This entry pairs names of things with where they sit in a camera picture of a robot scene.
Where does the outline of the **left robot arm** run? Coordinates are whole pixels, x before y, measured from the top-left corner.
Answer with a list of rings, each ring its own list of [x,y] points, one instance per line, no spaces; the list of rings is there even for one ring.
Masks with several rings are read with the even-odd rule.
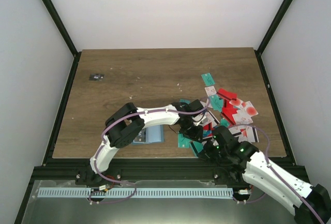
[[[143,129],[149,127],[179,125],[179,132],[184,137],[193,141],[202,140],[203,127],[197,125],[193,118],[206,109],[207,106],[203,106],[198,99],[189,104],[173,102],[156,108],[139,108],[132,102],[123,105],[105,122],[101,144],[90,158],[91,168],[87,178],[95,185],[101,184],[117,151],[131,144]]]

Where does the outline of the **blue leather card holder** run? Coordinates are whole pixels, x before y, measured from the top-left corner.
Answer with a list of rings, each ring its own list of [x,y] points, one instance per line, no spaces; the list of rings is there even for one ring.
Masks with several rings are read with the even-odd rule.
[[[146,129],[146,143],[145,144],[155,144],[164,142],[164,132],[163,126],[152,126]]]

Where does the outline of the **teal magnetic stripe card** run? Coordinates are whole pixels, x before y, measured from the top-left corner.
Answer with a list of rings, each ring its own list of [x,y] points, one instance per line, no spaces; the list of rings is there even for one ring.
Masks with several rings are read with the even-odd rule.
[[[191,141],[190,142],[190,147],[191,147],[195,157],[199,156],[199,153],[203,150],[203,146],[204,145],[202,143],[199,143],[199,142],[196,142],[196,141]]]

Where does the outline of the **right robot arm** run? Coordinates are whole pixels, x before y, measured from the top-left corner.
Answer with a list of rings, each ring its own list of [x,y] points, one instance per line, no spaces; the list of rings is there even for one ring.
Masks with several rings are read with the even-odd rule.
[[[230,179],[258,187],[294,217],[296,223],[327,223],[330,220],[330,196],[325,187],[315,186],[275,164],[252,143],[240,141],[224,126],[200,140],[199,157],[213,162],[228,161]]]

